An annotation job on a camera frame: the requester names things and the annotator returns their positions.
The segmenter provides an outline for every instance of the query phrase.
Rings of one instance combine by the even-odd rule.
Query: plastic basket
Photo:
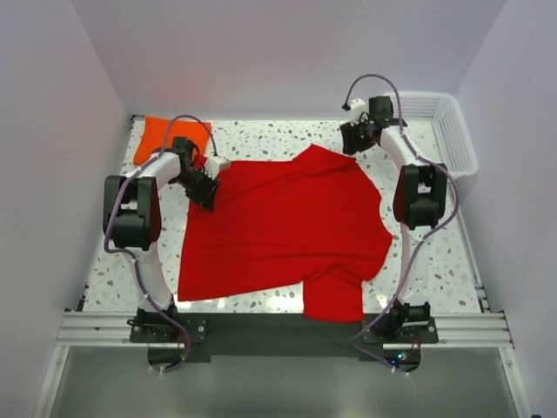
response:
[[[394,94],[386,95],[391,97],[398,117],[399,109]],[[478,160],[456,98],[442,93],[402,91],[400,102],[402,117],[409,124],[411,135],[413,125],[416,125],[412,122],[431,124],[434,144],[426,144],[426,149],[422,150],[428,157],[439,158],[455,177],[470,176],[478,171]],[[420,146],[419,138],[414,135],[413,141]]]

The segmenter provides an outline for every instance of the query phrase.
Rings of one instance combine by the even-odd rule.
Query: orange cloth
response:
[[[164,134],[170,120],[154,118],[148,116],[145,118],[145,132],[139,143],[136,155],[133,157],[133,164],[142,165],[149,159],[153,151],[163,146]],[[205,122],[205,126],[211,130],[211,124]],[[171,134],[168,138],[167,148],[172,146],[174,137],[187,137],[193,141],[198,147],[201,155],[205,152],[205,146],[209,139],[209,134],[200,123],[189,120],[178,120],[172,125]]]

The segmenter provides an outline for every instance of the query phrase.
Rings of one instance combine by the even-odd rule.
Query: black mounting bracket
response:
[[[310,320],[303,314],[285,313],[177,313],[175,307],[167,314],[186,328],[191,337],[189,362],[210,362],[213,355],[238,356],[311,356],[311,357],[356,357],[363,361],[369,357],[356,351],[350,341],[365,324],[377,315],[368,314],[364,321],[333,323]],[[131,325],[132,343],[182,343],[176,328],[164,324],[157,313],[139,312]],[[387,343],[412,344],[420,335],[421,342],[438,342],[433,318],[426,326],[404,327],[404,332],[391,335],[366,334],[360,344],[368,351],[386,358],[396,359],[400,351],[384,350]],[[175,364],[179,359],[177,347],[150,347],[148,358],[151,365]],[[397,367],[404,368],[415,362],[414,352],[408,353],[408,362],[401,361]]]
[[[362,341],[371,347],[383,347],[383,344],[408,344],[405,349],[383,349],[383,358],[393,366],[406,372],[418,368],[421,362],[422,343],[436,344],[439,342],[435,319],[430,315],[430,306],[425,303],[421,307],[411,307],[395,301],[389,313],[369,332],[364,334]],[[371,321],[362,321],[362,329]]]

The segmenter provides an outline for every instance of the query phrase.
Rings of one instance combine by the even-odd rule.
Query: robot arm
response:
[[[393,117],[389,97],[354,99],[347,106],[349,122],[340,126],[343,153],[353,155],[374,145],[381,146],[399,169],[399,181],[393,201],[393,213],[400,223],[402,257],[400,280],[408,268],[415,247],[439,223],[445,212],[446,176],[437,168],[420,161],[408,146],[419,147],[404,139],[399,121]],[[408,279],[401,289],[395,309],[396,327],[425,325],[429,321],[428,266],[431,238],[422,245],[412,263]]]
[[[157,241],[162,229],[158,191],[169,183],[178,183],[190,200],[212,211],[219,185],[218,173],[230,165],[226,158],[211,156],[205,161],[203,169],[198,169],[195,166],[198,155],[194,159],[196,149],[189,139],[175,138],[171,149],[159,158],[151,157],[141,174],[126,189],[110,236],[115,247],[126,248],[136,254],[141,276],[148,278],[143,282],[144,290],[163,311],[173,307],[174,299],[164,280],[158,257]],[[124,180],[125,176],[110,176],[104,182],[105,233]],[[138,293],[143,293],[137,281],[136,286]],[[155,311],[145,298],[139,302],[138,309]]]

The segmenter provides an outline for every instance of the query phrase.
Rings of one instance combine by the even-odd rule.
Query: red shirt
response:
[[[311,145],[293,161],[235,161],[215,211],[190,205],[178,300],[304,282],[304,314],[362,320],[362,280],[383,266],[392,236],[381,197],[355,158]]]

